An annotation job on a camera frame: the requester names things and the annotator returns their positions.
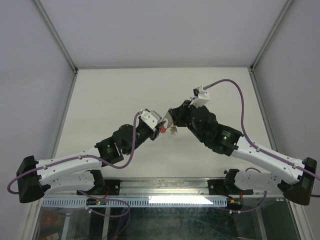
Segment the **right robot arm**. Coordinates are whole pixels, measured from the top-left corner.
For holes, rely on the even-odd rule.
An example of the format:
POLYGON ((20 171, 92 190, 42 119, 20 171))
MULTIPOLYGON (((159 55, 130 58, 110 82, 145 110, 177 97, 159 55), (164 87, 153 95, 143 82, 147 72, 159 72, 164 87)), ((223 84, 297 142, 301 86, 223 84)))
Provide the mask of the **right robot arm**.
POLYGON ((230 194, 238 190, 280 191, 291 202, 307 206, 312 197, 317 161, 307 157, 293 158, 254 143, 243 132, 218 123, 216 115, 205 106, 182 105, 168 110, 177 127, 188 128, 213 152, 250 162, 264 170, 249 176, 243 170, 225 172, 223 187, 230 194))

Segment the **red handle keyring holder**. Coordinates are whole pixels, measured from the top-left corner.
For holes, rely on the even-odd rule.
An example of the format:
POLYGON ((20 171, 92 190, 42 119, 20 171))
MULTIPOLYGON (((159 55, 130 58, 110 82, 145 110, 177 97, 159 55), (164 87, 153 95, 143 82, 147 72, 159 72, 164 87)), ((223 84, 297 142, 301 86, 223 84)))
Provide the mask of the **red handle keyring holder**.
POLYGON ((174 126, 174 122, 169 111, 165 114, 163 121, 164 121, 164 125, 161 129, 162 134, 166 133, 167 131, 170 131, 170 127, 174 126))

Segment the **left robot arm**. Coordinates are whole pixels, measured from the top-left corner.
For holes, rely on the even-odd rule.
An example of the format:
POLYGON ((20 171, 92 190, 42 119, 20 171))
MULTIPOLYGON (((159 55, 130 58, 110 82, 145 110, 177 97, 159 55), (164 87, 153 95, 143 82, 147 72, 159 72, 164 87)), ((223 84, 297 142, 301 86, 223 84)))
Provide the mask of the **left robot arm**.
POLYGON ((135 150, 147 139, 155 140, 163 125, 163 121, 143 120, 139 116, 132 125, 122 125, 111 137, 79 153, 41 160, 33 155, 25 157, 14 179, 19 202, 31 203, 52 192, 102 193, 105 181, 101 169, 119 169, 117 163, 123 161, 124 156, 131 162, 135 150))

